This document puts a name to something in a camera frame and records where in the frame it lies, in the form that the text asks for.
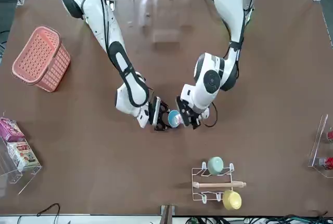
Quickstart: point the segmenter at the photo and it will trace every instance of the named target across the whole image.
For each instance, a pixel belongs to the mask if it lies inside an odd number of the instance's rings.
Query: pink package
[[[16,121],[0,118],[0,136],[7,142],[22,142],[24,134],[17,126]]]

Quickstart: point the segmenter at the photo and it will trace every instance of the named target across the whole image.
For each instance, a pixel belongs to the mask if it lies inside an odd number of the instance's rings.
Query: red can
[[[333,131],[329,131],[327,133],[327,139],[330,140],[330,141],[332,141],[332,139],[333,139]]]
[[[319,165],[323,166],[326,170],[333,169],[333,157],[319,158]]]

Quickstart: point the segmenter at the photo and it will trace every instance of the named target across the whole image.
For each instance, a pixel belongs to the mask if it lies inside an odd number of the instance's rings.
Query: light green cup
[[[223,170],[223,160],[222,158],[215,156],[209,159],[207,165],[209,173],[217,176]]]

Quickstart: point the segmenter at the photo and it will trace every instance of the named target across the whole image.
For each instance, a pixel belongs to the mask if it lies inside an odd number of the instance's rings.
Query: blue cup
[[[172,128],[177,128],[179,126],[179,121],[177,119],[177,116],[180,115],[180,113],[177,110],[172,110],[170,111],[169,115],[168,115],[168,121],[169,121],[169,125]]]

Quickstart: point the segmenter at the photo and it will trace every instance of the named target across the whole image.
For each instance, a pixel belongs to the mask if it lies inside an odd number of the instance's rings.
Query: wooden rolling pin
[[[233,182],[225,182],[225,183],[198,183],[193,182],[193,188],[244,188],[246,186],[246,182],[242,181],[233,181]]]

